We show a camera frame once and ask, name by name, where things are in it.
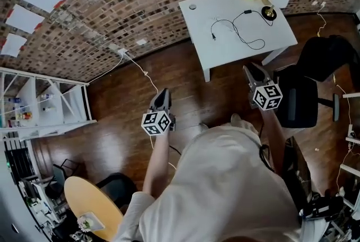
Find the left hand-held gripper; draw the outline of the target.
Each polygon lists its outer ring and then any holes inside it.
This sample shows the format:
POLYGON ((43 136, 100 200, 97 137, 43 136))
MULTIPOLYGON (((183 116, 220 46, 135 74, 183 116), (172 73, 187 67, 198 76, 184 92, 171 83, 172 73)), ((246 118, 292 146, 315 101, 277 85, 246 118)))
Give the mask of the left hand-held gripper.
POLYGON ((165 88, 151 100, 147 113, 143 114, 141 127, 149 136, 159 136, 167 131, 175 131, 176 119, 170 112, 171 92, 165 88))

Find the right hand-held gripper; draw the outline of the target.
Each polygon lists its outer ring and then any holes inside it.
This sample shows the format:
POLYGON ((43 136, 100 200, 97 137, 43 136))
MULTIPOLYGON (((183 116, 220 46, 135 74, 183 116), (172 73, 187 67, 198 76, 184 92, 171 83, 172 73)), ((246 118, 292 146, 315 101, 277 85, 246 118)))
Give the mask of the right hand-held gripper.
POLYGON ((283 98, 279 85, 271 79, 266 79, 264 71, 257 64, 251 62, 244 65, 243 70, 250 86, 250 107, 261 110, 278 108, 283 98))

